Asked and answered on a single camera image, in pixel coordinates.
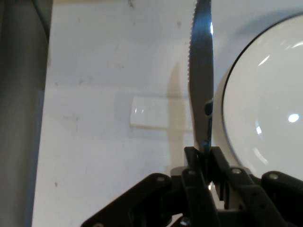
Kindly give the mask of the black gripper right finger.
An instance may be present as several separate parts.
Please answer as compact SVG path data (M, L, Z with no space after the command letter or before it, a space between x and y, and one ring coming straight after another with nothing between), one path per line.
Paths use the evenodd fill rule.
M209 154L209 179L225 209L242 210L257 227L301 227L303 182L279 171L261 178L230 166L219 147Z

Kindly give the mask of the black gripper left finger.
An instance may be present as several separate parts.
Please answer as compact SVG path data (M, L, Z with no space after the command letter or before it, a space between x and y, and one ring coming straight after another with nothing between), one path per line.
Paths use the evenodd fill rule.
M83 227L166 227L183 214L191 227L217 227L219 217L208 185L214 149L185 148L189 165L180 174L151 174L82 223Z

